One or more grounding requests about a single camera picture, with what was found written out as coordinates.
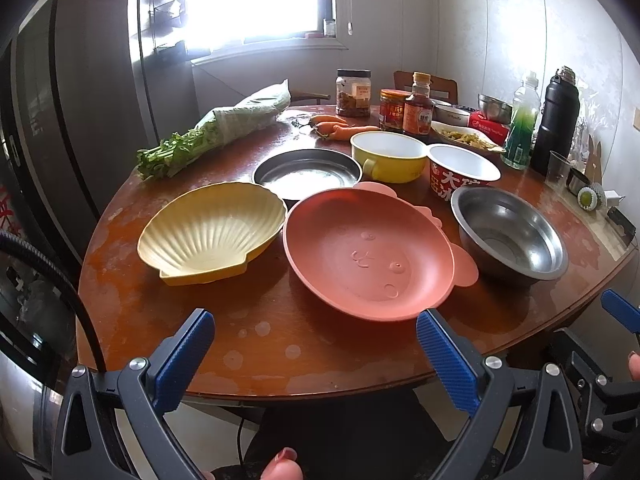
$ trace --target silver bolt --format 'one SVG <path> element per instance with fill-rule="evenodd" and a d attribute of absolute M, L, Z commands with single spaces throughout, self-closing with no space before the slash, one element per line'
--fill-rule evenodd
<path fill-rule="evenodd" d="M 129 368 L 132 370 L 142 370 L 146 365 L 146 359 L 143 357 L 135 357 L 129 361 Z"/>
<path fill-rule="evenodd" d="M 78 365 L 73 370 L 71 370 L 71 375 L 73 377 L 82 377 L 86 372 L 86 367 L 84 365 Z"/>
<path fill-rule="evenodd" d="M 553 377 L 558 377 L 558 375 L 560 375 L 560 368 L 558 368 L 558 365 L 556 364 L 549 363 L 548 365 L 546 365 L 545 370 L 546 373 L 548 373 L 549 375 L 553 375 Z"/>
<path fill-rule="evenodd" d="M 593 429 L 593 431 L 595 431 L 596 433 L 599 433 L 602 431 L 602 428 L 604 428 L 604 422 L 602 421 L 601 418 L 596 418 L 592 423 L 591 423 L 591 429 Z"/>
<path fill-rule="evenodd" d="M 487 359 L 485 359 L 484 364 L 486 364 L 489 368 L 492 368 L 493 370 L 502 368 L 502 360 L 499 357 L 496 357 L 494 355 L 490 355 Z"/>

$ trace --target carrot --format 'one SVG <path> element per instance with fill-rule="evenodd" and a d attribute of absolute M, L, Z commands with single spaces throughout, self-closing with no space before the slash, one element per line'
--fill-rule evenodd
<path fill-rule="evenodd" d="M 334 126 L 334 130 L 329 134 L 329 140 L 349 140 L 355 134 L 362 132 L 378 132 L 380 128 L 377 126 L 352 126 L 351 128 L 343 128 L 341 126 Z"/>
<path fill-rule="evenodd" d="M 341 117 L 336 117 L 335 115 L 314 115 L 313 117 L 311 117 L 309 119 L 309 124 L 311 124 L 311 126 L 316 126 L 316 124 L 318 124 L 318 123 L 342 123 L 342 124 L 346 124 L 347 121 L 345 121 Z"/>
<path fill-rule="evenodd" d="M 334 126 L 344 126 L 344 123 L 318 123 L 312 131 L 326 139 L 334 132 Z"/>

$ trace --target black lid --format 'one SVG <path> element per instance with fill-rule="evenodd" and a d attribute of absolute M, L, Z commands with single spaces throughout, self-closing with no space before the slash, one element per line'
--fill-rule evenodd
<path fill-rule="evenodd" d="M 371 77 L 371 70 L 343 70 L 338 69 L 338 76 L 345 77 Z"/>

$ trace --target black water bottle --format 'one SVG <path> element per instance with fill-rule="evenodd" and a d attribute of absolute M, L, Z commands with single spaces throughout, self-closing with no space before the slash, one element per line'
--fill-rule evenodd
<path fill-rule="evenodd" d="M 557 152 L 565 158 L 569 155 L 579 112 L 575 73 L 563 66 L 546 87 L 545 110 L 530 162 L 538 173 L 546 176 L 550 152 Z"/>

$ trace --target black pants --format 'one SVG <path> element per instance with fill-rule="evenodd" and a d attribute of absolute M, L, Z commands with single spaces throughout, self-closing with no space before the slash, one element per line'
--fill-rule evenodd
<path fill-rule="evenodd" d="M 309 480 L 428 479 L 450 445 L 414 392 L 398 388 L 268 408 L 244 460 L 247 476 L 260 478 L 283 447 L 292 447 Z M 239 466 L 213 474 L 244 478 Z"/>

